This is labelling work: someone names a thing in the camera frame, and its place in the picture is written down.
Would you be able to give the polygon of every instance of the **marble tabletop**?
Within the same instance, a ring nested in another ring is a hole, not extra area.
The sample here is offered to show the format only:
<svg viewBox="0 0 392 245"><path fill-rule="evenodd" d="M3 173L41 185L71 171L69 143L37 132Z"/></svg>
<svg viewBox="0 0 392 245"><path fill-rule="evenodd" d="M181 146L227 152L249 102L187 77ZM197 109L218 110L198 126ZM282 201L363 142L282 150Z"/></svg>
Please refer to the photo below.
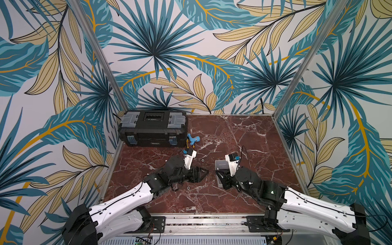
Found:
<svg viewBox="0 0 392 245"><path fill-rule="evenodd" d="M147 204L150 213L264 213L252 198L232 188L218 188L214 171L215 160L225 154L240 155L244 145L250 168L263 180L273 180L301 191L293 167L270 116L189 116L188 131L200 136L192 166L208 169L201 183L184 183L177 192L168 191ZM105 201L137 185L147 173L165 164L170 155L182 154L179 148L122 147L114 168ZM244 154L241 165L249 168Z"/></svg>

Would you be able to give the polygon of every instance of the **black toolbox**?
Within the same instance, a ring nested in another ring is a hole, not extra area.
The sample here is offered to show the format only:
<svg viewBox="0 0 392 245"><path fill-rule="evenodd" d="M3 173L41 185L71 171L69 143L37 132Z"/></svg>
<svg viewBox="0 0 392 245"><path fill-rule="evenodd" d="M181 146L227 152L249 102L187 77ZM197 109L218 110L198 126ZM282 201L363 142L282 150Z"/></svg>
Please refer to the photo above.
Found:
<svg viewBox="0 0 392 245"><path fill-rule="evenodd" d="M128 111L118 132L128 146L185 147L188 117L181 111Z"/></svg>

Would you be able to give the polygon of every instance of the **tropical leaf wallpaper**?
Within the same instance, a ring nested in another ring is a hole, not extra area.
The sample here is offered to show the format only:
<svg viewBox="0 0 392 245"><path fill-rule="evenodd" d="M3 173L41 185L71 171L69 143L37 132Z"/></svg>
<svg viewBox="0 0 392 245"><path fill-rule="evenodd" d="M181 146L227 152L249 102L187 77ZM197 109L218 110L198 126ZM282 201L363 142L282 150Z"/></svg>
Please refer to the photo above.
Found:
<svg viewBox="0 0 392 245"><path fill-rule="evenodd" d="M129 108L273 113L335 2L111 0L90 19Z"/></svg>
<svg viewBox="0 0 392 245"><path fill-rule="evenodd" d="M108 4L83 7L105 47ZM67 1L0 9L0 244L63 244L70 211L98 201L123 112Z"/></svg>
<svg viewBox="0 0 392 245"><path fill-rule="evenodd" d="M349 1L277 118L312 196L389 220L391 17L391 1ZM373 244L392 244L390 222L376 230L385 222L367 218Z"/></svg>

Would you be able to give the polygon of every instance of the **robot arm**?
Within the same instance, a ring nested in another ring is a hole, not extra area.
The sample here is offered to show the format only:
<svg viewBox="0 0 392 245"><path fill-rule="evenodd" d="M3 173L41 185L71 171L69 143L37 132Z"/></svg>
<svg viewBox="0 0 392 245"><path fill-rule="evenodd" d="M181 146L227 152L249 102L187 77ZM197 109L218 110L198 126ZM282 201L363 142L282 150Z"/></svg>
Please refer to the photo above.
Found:
<svg viewBox="0 0 392 245"><path fill-rule="evenodd" d="M207 176L208 170L191 167L195 156L192 149L185 158L172 156L131 190L90 209L84 204L76 207L62 231L65 244L97 245L124 232L148 227L151 216L140 205L162 196L175 183L198 183Z"/></svg>
<svg viewBox="0 0 392 245"><path fill-rule="evenodd" d="M370 245L363 206L329 203L304 195L273 181L261 180L246 167L238 166L238 155L226 155L227 170L216 170L224 189L235 187L267 207L259 228L305 229L340 239L343 245Z"/></svg>

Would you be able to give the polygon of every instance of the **blue plastic toy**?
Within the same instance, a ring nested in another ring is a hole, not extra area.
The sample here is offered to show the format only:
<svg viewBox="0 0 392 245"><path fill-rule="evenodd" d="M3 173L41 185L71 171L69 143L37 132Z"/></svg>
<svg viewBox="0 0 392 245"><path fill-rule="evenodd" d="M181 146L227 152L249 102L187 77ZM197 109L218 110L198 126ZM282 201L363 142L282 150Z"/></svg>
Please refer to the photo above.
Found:
<svg viewBox="0 0 392 245"><path fill-rule="evenodd" d="M195 142L199 142L200 141L200 137L199 136L196 136L195 138L192 138L190 133L188 133L187 136L188 136L189 141L191 142L191 145L195 144Z"/></svg>

